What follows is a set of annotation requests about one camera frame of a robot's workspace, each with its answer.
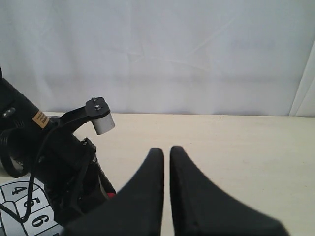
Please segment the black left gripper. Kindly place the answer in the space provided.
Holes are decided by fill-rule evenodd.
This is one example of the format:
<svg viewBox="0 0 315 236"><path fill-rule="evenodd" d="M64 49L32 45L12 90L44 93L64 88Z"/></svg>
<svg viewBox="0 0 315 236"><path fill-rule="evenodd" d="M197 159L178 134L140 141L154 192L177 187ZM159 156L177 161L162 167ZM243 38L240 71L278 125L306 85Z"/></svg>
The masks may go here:
<svg viewBox="0 0 315 236"><path fill-rule="evenodd" d="M109 200L108 192L116 193L100 167L94 143L73 134L48 139L35 177L44 184L54 220L61 226Z"/></svg>

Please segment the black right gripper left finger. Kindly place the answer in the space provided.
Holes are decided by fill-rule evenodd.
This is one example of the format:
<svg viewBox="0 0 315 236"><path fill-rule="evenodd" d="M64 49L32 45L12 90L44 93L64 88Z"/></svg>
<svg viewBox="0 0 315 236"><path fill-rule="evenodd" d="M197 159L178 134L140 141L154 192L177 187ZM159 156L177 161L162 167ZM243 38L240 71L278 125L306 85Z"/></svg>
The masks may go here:
<svg viewBox="0 0 315 236"><path fill-rule="evenodd" d="M164 155L152 148L129 182L109 201L64 229L66 236L158 236L164 202Z"/></svg>

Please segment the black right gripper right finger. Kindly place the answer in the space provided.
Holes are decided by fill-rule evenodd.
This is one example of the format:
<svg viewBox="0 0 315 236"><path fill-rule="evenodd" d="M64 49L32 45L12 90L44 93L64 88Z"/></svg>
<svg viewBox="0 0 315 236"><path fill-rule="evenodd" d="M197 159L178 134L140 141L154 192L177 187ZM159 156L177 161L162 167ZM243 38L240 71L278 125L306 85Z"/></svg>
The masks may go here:
<svg viewBox="0 0 315 236"><path fill-rule="evenodd" d="M181 146L170 151L170 200L177 236L282 236L282 223L211 182Z"/></svg>

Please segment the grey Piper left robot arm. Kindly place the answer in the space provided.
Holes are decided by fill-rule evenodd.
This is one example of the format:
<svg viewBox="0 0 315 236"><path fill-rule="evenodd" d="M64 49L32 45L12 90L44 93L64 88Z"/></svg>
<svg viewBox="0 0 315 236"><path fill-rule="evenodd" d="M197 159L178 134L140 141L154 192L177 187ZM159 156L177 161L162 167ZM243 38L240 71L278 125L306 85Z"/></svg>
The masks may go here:
<svg viewBox="0 0 315 236"><path fill-rule="evenodd" d="M49 117L6 79L0 80L0 165L14 178L29 175L26 212L1 210L25 223L35 205L34 182L43 183L54 219L60 225L87 214L115 196L101 169L90 139L74 132L91 122L98 135L114 128L111 110L102 97L60 117Z"/></svg>

